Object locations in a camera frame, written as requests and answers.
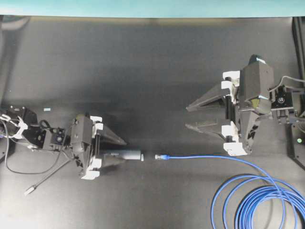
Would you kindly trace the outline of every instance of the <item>cable connector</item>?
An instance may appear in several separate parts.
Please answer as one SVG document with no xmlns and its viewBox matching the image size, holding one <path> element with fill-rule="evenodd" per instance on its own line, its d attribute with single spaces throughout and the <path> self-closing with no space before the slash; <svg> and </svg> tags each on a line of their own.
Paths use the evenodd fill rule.
<svg viewBox="0 0 305 229">
<path fill-rule="evenodd" d="M 25 196 L 27 196 L 28 194 L 32 193 L 33 191 L 35 191 L 35 189 L 37 188 L 36 185 L 32 185 L 31 187 L 29 187 L 27 190 L 25 190 L 25 192 L 23 193 Z"/>
<path fill-rule="evenodd" d="M 154 159 L 156 160 L 169 160 L 170 156 L 167 154 L 155 154 Z"/>
</svg>

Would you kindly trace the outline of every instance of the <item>black table surface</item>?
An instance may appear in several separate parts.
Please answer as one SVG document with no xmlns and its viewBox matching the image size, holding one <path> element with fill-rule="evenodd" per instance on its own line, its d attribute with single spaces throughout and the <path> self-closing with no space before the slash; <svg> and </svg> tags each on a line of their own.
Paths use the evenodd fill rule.
<svg viewBox="0 0 305 229">
<path fill-rule="evenodd" d="M 153 156 L 223 154 L 219 139 L 184 124 L 224 113 L 188 113 L 186 106 L 220 82 L 222 72 L 246 66 L 252 54 L 274 68 L 276 81 L 283 75 L 299 77 L 291 26 L 291 18 L 31 17 L 20 30 L 4 30 L 3 105 L 26 106 L 52 126 L 67 127 L 79 113 L 102 116 L 128 142 L 127 148 L 143 151 L 144 162 L 106 169 L 94 181 L 79 179 L 70 163 L 27 197 L 23 191 L 42 176 L 16 175 L 1 163 L 1 224 L 45 229 L 211 228 L 210 204 L 220 184 L 236 174 L 258 172 L 231 161 L 155 161 Z M 286 156 L 286 144 L 284 126 L 265 120 L 253 154 L 243 159 L 305 193 L 304 171 Z M 9 164 L 39 171 L 54 157 L 16 146 Z M 259 184 L 263 183 L 242 188 L 230 202 L 230 224 L 238 201 Z M 217 202 L 219 227 L 221 206 Z M 255 226 L 276 228 L 281 213 L 279 201 L 264 203 Z M 287 216 L 286 228 L 291 228 L 290 208 Z"/>
</svg>

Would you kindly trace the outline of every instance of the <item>blue ethernet cable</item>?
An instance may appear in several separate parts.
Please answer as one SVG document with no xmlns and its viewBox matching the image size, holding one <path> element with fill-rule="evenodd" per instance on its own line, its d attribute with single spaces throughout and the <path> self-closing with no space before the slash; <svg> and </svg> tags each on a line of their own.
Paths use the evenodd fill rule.
<svg viewBox="0 0 305 229">
<path fill-rule="evenodd" d="M 304 197 L 290 184 L 276 179 L 272 178 L 266 171 L 264 171 L 259 166 L 239 159 L 235 157 L 229 157 L 229 156 L 213 156 L 213 155 L 202 155 L 202 156 L 170 156 L 170 155 L 155 155 L 155 159 L 157 160 L 170 160 L 170 159 L 198 159 L 198 158 L 218 158 L 218 159 L 228 159 L 233 161 L 238 161 L 244 164 L 247 164 L 249 166 L 252 166 L 259 171 L 261 171 L 265 176 L 257 176 L 257 175 L 238 175 L 235 176 L 226 182 L 224 182 L 217 192 L 214 195 L 214 198 L 212 200 L 211 204 L 211 223 L 213 229 L 216 229 L 215 222 L 214 222 L 214 207 L 217 198 L 219 197 L 219 194 L 221 191 L 231 182 L 239 179 L 243 179 L 242 182 L 240 182 L 237 186 L 235 186 L 227 198 L 224 201 L 224 207 L 223 207 L 223 223 L 224 227 L 227 229 L 227 220 L 226 220 L 226 209 L 228 205 L 228 201 L 232 197 L 232 195 L 235 193 L 236 190 L 238 190 L 240 187 L 245 185 L 246 183 L 252 182 L 254 180 L 264 180 L 270 183 L 269 186 L 262 186 L 257 189 L 254 189 L 249 194 L 245 196 L 245 198 L 241 201 L 239 204 L 239 207 L 237 209 L 235 220 L 234 220 L 234 228 L 235 229 L 253 229 L 254 228 L 254 214 L 257 209 L 257 207 L 270 199 L 279 198 L 282 201 L 283 206 L 283 214 L 282 214 L 282 221 L 279 226 L 280 229 L 283 228 L 284 221 L 285 221 L 285 202 L 288 202 L 294 211 L 294 217 L 295 217 L 295 229 L 297 228 L 297 212 L 298 210 L 300 216 L 305 220 L 305 199 Z"/>
</svg>

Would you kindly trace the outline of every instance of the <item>teal wall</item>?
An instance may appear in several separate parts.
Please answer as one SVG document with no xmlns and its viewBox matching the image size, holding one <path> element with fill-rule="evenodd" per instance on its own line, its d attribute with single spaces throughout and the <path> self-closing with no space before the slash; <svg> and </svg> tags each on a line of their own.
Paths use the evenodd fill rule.
<svg viewBox="0 0 305 229">
<path fill-rule="evenodd" d="M 0 14 L 127 18 L 290 17 L 305 0 L 1 0 Z"/>
</svg>

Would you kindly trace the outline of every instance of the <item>black wire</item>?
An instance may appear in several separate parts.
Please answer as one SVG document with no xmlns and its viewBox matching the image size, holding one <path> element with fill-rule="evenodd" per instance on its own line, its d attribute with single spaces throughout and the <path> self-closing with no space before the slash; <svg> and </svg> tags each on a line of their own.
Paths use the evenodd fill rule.
<svg viewBox="0 0 305 229">
<path fill-rule="evenodd" d="M 39 126 L 41 127 L 41 129 L 43 130 L 52 130 L 53 128 L 50 126 L 50 124 L 48 123 L 47 120 L 40 120 L 39 122 Z"/>
<path fill-rule="evenodd" d="M 57 155 L 57 157 L 56 157 L 56 160 L 55 160 L 55 162 L 53 163 L 53 165 L 52 165 L 50 168 L 48 168 L 48 169 L 46 169 L 46 170 L 44 170 L 44 171 L 42 171 L 42 172 L 25 173 L 25 172 L 19 172 L 19 171 L 12 170 L 12 169 L 8 166 L 8 161 L 7 161 L 8 152 L 9 152 L 9 147 L 10 147 L 10 139 L 9 139 L 9 136 L 8 136 L 8 128 L 7 128 L 7 126 L 6 126 L 6 124 L 5 124 L 4 121 L 2 121 L 1 119 L 0 119 L 0 121 L 1 121 L 2 124 L 4 125 L 5 135 L 6 135 L 6 140 L 7 140 L 7 141 L 6 141 L 6 151 L 5 151 L 5 166 L 6 166 L 6 168 L 7 168 L 9 171 L 11 171 L 11 172 L 13 172 L 13 173 L 18 173 L 18 174 L 24 174 L 24 175 L 36 175 L 36 174 L 43 174 L 43 173 L 46 173 L 46 172 L 50 171 L 52 168 L 54 168 L 54 166 L 55 166 L 56 163 L 58 162 L 58 159 L 59 159 L 59 157 L 60 157 L 60 155 L 61 155 L 60 152 L 58 153 L 58 155 Z"/>
</svg>

